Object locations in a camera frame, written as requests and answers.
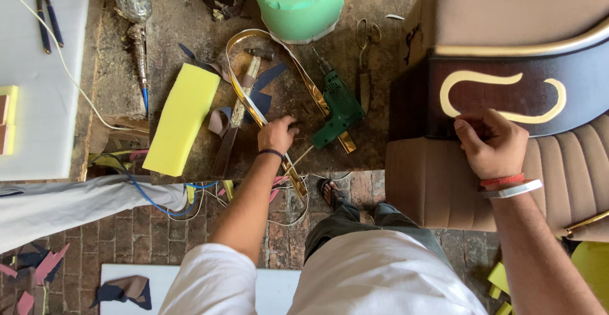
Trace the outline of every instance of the silver bangle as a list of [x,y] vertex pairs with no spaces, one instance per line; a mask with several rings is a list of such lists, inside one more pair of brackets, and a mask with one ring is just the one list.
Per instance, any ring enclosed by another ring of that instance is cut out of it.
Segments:
[[539,189],[542,186],[540,180],[525,180],[524,184],[516,185],[515,187],[508,187],[507,189],[497,191],[481,191],[480,193],[486,199],[507,199],[515,195]]

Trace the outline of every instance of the white shirt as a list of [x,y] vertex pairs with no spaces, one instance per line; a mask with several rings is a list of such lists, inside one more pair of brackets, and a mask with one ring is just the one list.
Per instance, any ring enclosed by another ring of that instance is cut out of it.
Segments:
[[[221,244],[192,249],[159,314],[255,314],[256,266]],[[476,314],[476,296],[410,236],[370,230],[338,236],[308,259],[288,315]]]

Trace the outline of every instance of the brown upholstery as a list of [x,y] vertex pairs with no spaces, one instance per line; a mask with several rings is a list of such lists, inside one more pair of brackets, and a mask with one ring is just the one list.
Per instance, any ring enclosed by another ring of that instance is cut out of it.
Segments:
[[[403,25],[400,72],[436,44],[552,43],[608,16],[609,0],[417,0]],[[544,187],[532,195],[555,234],[609,210],[608,155],[607,113],[566,133],[529,140],[523,171],[542,180]],[[415,138],[387,146],[387,201],[420,226],[495,231],[478,183],[457,141]],[[609,242],[609,219],[582,227],[574,237]]]
[[[609,0],[417,0],[403,24],[403,38],[416,31],[409,63],[426,49],[445,45],[552,43],[586,32],[609,16]],[[407,64],[400,41],[400,72]]]
[[[570,224],[609,210],[609,116],[555,136],[529,139],[522,171],[542,180],[532,192],[555,234]],[[495,231],[488,200],[477,193],[459,142],[417,138],[387,146],[387,202],[420,226]],[[578,240],[609,241],[609,221]]]

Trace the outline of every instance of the person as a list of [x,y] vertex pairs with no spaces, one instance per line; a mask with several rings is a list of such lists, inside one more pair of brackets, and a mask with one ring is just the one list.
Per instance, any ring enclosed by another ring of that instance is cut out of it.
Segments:
[[[187,253],[160,314],[256,313],[256,263],[269,193],[298,133],[289,128],[294,121],[286,116],[260,131],[263,153],[209,243]],[[454,127],[482,180],[521,173],[529,136],[524,129],[492,109],[458,116]],[[323,192],[334,214],[306,239],[306,262],[288,314],[486,314],[429,230],[385,203],[375,210],[374,226],[360,224],[359,211],[335,183],[325,183]],[[529,194],[489,202],[515,313],[605,314]]]

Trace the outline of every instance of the blue-handled pliers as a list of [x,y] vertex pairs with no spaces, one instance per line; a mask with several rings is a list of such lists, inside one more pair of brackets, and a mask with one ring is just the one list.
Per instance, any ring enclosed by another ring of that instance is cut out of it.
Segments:
[[[46,9],[49,12],[50,26],[51,26],[51,28],[53,28],[53,34],[55,34],[55,39],[57,39],[59,46],[63,47],[62,32],[59,31],[59,25],[57,24],[57,17],[55,16],[55,11],[53,10],[53,6],[50,4],[50,0],[44,0],[44,1],[46,2]],[[44,21],[44,13],[42,11],[42,0],[36,0],[36,10],[38,11],[38,16],[40,16],[40,19],[42,19]],[[49,34],[47,33],[44,25],[40,21],[38,21],[38,22],[40,25],[40,35],[42,37],[42,46],[44,48],[44,51],[47,54],[50,54]]]

